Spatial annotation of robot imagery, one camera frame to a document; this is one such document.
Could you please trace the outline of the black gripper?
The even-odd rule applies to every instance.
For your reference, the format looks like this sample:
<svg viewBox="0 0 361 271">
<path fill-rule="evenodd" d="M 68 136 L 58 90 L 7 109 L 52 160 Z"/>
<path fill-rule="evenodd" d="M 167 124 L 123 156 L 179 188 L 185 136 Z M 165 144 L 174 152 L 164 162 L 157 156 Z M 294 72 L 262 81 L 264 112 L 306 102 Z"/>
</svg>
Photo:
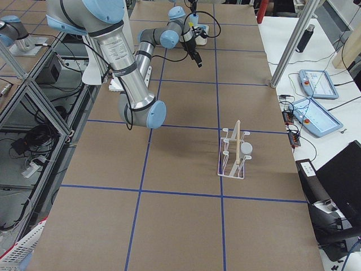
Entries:
<svg viewBox="0 0 361 271">
<path fill-rule="evenodd" d="M 192 60 L 194 60 L 197 66 L 202 67 L 202 59 L 200 54 L 196 51 L 196 41 L 195 41 L 195 27 L 190 27 L 189 30 L 182 33 L 180 38 L 180 43 L 183 46 L 183 49 L 188 53 Z"/>
</svg>

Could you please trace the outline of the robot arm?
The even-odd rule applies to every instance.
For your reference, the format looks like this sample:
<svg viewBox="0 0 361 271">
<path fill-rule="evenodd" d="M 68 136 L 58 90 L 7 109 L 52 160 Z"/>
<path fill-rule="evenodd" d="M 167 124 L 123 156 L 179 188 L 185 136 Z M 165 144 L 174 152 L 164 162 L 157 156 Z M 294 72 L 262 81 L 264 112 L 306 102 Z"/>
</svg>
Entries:
<svg viewBox="0 0 361 271">
<path fill-rule="evenodd" d="M 124 2 L 47 1 L 46 6 L 50 27 L 97 40 L 122 85 L 118 111 L 127 127 L 159 128 L 166 118 L 166 105 L 148 90 L 123 34 Z"/>
<path fill-rule="evenodd" d="M 202 67 L 201 56 L 196 50 L 196 39 L 198 36 L 207 38 L 208 35 L 205 28 L 197 25 L 193 17 L 191 14 L 187 15 L 183 7 L 175 6 L 168 12 L 169 22 L 165 27 L 144 29 L 138 34 L 139 49 L 135 53 L 135 61 L 146 84 L 148 84 L 147 73 L 157 45 L 173 49 L 180 43 L 197 66 Z"/>
</svg>

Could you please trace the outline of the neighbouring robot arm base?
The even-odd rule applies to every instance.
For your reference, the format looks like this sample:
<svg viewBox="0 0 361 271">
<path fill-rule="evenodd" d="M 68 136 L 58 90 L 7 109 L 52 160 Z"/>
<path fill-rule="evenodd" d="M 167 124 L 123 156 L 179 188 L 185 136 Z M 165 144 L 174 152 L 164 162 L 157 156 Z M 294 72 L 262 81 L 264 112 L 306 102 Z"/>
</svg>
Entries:
<svg viewBox="0 0 361 271">
<path fill-rule="evenodd" d="M 1 18 L 1 42 L 14 56 L 35 57 L 47 38 L 33 37 L 17 16 L 9 15 Z"/>
</svg>

